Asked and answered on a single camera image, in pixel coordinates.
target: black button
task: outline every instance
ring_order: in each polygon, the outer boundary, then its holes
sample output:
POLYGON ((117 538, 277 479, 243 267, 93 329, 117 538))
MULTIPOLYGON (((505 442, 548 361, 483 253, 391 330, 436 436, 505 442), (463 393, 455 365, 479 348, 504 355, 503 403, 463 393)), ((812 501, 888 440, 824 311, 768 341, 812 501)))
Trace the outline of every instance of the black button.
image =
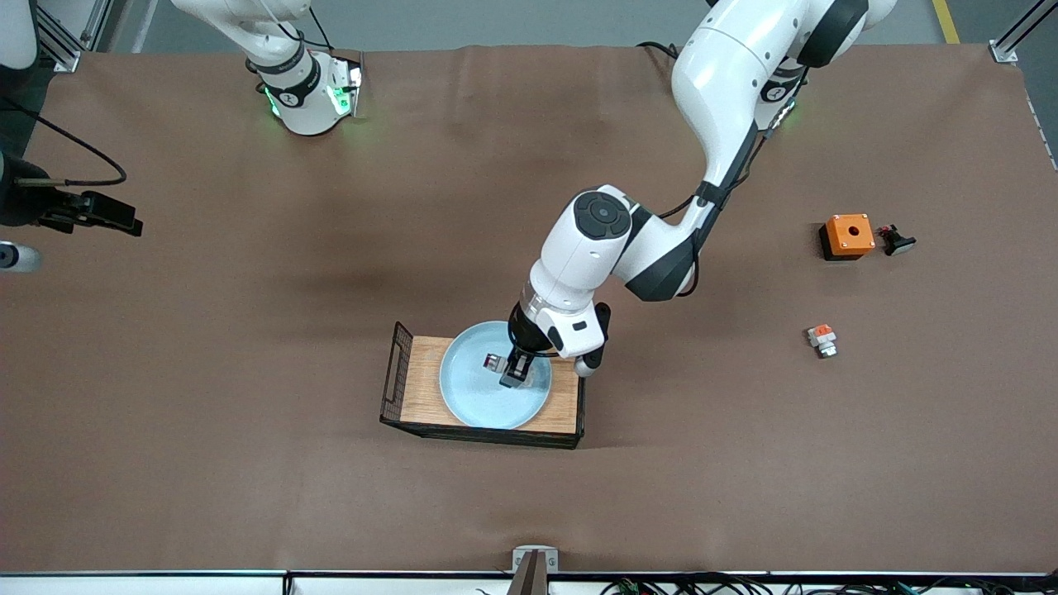
POLYGON ((609 227, 609 233, 621 235, 632 226, 632 217, 625 215, 617 219, 617 222, 609 227))
POLYGON ((606 226, 599 222, 590 213, 577 214, 577 229, 591 239, 602 239, 606 237, 606 226))
POLYGON ((605 200, 597 199, 591 203, 591 215, 603 223, 613 223, 617 220, 620 211, 605 200))
POLYGON ((558 328, 554 328, 552 326, 550 330, 547 331, 547 338, 551 340, 551 344, 554 345, 555 349, 560 351, 562 350, 563 347, 562 336, 559 335, 558 328))

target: yellow floor line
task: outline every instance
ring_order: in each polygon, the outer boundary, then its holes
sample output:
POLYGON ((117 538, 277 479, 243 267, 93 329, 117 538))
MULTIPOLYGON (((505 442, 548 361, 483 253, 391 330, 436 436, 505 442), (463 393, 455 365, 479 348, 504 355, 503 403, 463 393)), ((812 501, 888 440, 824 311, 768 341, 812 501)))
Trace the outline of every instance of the yellow floor line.
POLYGON ((945 42, 959 43, 959 32, 955 31, 955 23, 951 20, 947 0, 933 0, 933 10, 936 11, 936 20, 941 21, 945 42))

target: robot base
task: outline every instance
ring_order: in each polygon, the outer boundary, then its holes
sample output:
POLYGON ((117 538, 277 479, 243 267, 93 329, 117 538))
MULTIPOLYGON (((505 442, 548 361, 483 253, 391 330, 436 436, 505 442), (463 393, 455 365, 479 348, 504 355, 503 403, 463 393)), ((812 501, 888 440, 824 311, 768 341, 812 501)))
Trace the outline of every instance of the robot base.
POLYGON ((361 61, 316 51, 309 53, 320 65, 323 76, 299 107, 286 105, 287 97, 284 93, 279 93, 276 97, 268 89, 264 91, 272 105, 272 113, 281 120, 291 132, 305 137, 323 134, 343 118, 357 116, 364 70, 363 52, 361 61))

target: gray floor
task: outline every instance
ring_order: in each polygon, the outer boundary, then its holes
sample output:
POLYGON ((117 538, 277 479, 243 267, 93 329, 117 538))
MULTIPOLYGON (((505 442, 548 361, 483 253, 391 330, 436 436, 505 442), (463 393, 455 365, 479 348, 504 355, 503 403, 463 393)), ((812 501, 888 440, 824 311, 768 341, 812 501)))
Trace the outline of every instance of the gray floor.
MULTIPOLYGON (((986 43, 1000 37, 1034 3, 1035 0, 948 0, 951 18, 964 43, 986 43)), ((1053 150, 1058 143, 1058 14, 1052 13, 1021 42, 1018 67, 1025 74, 1025 88, 1053 150)))
MULTIPOLYGON (((862 42, 944 41, 930 0, 901 0, 896 6, 862 42)), ((334 46, 367 52, 475 44, 635 46, 647 39, 681 44, 708 12, 704 0, 316 0, 313 7, 334 46)), ((158 1, 144 35, 148 12, 149 0, 130 0, 114 51, 132 51, 138 38, 146 53, 238 51, 168 0, 158 1)), ((320 39, 311 21, 298 28, 320 39)))

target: brown table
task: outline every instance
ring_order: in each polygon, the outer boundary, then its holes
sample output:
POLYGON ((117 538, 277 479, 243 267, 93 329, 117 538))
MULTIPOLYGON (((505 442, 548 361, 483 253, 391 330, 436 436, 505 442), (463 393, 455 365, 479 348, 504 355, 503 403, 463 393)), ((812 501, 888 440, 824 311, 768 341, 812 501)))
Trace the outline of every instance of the brown table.
MULTIPOLYGON (((141 239, 5 234, 3 570, 1048 571, 1058 179, 984 47, 815 73, 691 299, 618 283, 573 452, 379 423, 395 320, 503 319, 564 203, 679 202, 703 156, 641 49, 369 55, 368 120, 287 133, 236 55, 89 55, 44 109, 129 170, 141 239), (816 255, 831 214, 919 238, 816 255), (828 323, 840 355, 803 330, 828 323)), ((38 131, 62 176, 106 166, 38 131)))

